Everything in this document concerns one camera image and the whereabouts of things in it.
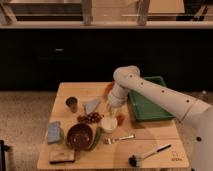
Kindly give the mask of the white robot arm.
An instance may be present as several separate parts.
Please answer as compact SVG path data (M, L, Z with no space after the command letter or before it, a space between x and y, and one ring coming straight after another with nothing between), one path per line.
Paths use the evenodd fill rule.
M112 107L121 107L133 90L179 121L190 124L196 130L191 168L193 171L213 171L213 105L143 79L136 66L117 68L113 79L114 85L108 94Z

